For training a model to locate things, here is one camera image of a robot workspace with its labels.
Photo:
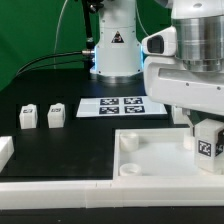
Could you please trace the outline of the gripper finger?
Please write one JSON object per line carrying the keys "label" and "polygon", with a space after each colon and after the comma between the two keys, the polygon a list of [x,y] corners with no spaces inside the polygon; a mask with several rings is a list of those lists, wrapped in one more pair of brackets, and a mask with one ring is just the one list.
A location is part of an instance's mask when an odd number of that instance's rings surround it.
{"label": "gripper finger", "polygon": [[224,152],[224,129],[218,133],[215,156]]}

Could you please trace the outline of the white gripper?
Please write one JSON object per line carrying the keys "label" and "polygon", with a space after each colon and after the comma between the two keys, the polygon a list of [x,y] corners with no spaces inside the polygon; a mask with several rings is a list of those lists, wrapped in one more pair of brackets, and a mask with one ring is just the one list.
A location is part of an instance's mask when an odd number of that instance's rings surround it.
{"label": "white gripper", "polygon": [[224,116],[224,71],[190,72],[174,57],[148,56],[144,87],[154,102],[192,109],[187,111],[192,134],[200,122],[196,111]]}

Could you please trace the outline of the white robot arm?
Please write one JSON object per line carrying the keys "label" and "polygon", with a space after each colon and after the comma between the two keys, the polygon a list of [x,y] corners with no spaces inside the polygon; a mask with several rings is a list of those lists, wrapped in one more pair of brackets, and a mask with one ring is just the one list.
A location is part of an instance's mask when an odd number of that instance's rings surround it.
{"label": "white robot arm", "polygon": [[172,25],[136,38],[136,0],[90,0],[100,40],[90,73],[104,82],[144,77],[154,102],[224,116],[224,0],[155,0]]}

